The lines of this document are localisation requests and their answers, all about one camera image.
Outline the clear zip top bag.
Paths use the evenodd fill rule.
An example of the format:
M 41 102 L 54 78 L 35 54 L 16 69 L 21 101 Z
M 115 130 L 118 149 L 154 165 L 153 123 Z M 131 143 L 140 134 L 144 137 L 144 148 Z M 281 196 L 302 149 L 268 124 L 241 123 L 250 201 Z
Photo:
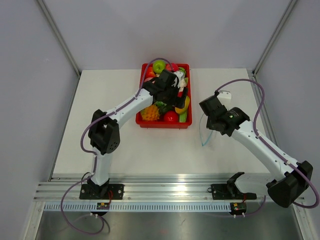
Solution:
M 216 132 L 207 128 L 207 116 L 203 113 L 199 120 L 198 132 L 202 147 L 212 146 L 216 138 Z

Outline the yellow orange mango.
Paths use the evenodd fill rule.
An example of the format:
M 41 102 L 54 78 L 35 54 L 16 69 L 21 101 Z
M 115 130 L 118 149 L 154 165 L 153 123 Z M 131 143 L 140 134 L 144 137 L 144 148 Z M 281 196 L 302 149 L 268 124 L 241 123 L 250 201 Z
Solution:
M 184 100 L 183 107 L 182 108 L 175 107 L 174 110 L 178 115 L 182 115 L 182 114 L 184 114 L 185 112 L 188 111 L 189 105 L 190 105 L 190 98 L 189 98 L 189 96 L 186 96 L 185 100 Z

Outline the red tomato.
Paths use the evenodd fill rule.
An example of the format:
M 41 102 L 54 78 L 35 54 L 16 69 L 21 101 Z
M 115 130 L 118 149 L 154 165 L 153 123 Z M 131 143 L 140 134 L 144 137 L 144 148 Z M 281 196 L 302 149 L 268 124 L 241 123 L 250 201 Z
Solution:
M 163 120 L 167 123 L 177 123 L 179 122 L 179 115 L 175 111 L 171 110 L 164 114 Z

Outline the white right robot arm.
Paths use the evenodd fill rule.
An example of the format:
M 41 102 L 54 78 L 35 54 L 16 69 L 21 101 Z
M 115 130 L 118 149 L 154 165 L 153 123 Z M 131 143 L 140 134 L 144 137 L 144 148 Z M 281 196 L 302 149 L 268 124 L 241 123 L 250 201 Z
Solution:
M 230 110 L 215 94 L 200 102 L 207 116 L 206 127 L 227 135 L 246 147 L 270 172 L 270 177 L 238 172 L 227 181 L 227 193 L 232 198 L 242 194 L 268 195 L 283 208 L 289 207 L 310 186 L 313 166 L 298 162 L 259 131 L 240 108 Z

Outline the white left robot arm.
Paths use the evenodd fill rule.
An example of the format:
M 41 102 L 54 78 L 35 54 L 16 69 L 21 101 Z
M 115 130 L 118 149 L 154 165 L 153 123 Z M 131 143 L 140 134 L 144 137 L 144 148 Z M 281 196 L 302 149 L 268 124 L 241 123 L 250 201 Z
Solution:
M 137 113 L 155 102 L 166 106 L 184 108 L 188 95 L 185 74 L 181 71 L 163 70 L 158 77 L 141 84 L 137 92 L 120 105 L 103 112 L 96 110 L 88 129 L 88 137 L 94 154 L 92 167 L 93 184 L 90 193 L 97 199 L 108 194 L 109 168 L 112 153 L 120 145 L 121 127 Z

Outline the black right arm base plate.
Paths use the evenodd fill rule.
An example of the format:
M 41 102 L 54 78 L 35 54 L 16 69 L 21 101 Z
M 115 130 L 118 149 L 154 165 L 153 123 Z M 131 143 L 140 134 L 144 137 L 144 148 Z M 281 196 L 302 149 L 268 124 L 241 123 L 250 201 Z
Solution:
M 255 193 L 242 193 L 235 185 L 227 183 L 211 184 L 207 192 L 212 195 L 213 200 L 256 200 Z

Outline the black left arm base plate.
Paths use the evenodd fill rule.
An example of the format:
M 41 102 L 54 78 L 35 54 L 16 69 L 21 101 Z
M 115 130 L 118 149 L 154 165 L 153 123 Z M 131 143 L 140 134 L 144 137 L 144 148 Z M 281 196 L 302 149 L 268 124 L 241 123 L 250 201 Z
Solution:
M 80 189 L 80 200 L 122 200 L 124 195 L 123 184 L 112 184 L 93 186 L 83 184 Z

